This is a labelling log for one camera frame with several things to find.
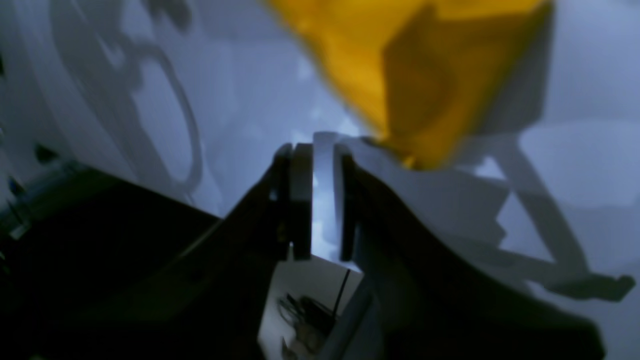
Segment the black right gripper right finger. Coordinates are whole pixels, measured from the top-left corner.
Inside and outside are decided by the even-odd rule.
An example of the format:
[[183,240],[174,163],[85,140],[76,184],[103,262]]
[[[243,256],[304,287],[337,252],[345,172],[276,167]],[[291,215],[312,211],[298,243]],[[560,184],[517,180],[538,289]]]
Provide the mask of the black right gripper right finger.
[[602,360],[597,327],[485,275],[333,146],[340,259],[372,286],[389,360]]

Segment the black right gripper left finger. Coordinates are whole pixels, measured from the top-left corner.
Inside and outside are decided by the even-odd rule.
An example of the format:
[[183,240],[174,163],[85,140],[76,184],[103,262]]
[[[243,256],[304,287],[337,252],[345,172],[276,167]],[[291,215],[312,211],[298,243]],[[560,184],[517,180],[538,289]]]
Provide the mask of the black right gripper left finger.
[[272,276],[310,260],[313,145],[287,143],[229,214],[152,276],[71,313],[46,360],[251,360]]

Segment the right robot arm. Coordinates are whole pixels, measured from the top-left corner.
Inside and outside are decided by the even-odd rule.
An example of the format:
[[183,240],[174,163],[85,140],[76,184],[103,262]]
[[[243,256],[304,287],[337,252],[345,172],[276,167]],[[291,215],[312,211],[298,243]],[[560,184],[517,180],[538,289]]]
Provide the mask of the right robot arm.
[[[263,360],[272,276],[311,255],[311,146],[226,218],[117,182],[1,239],[1,358]],[[490,278],[336,145],[342,259],[365,274],[322,347],[346,360],[602,360],[596,325]]]

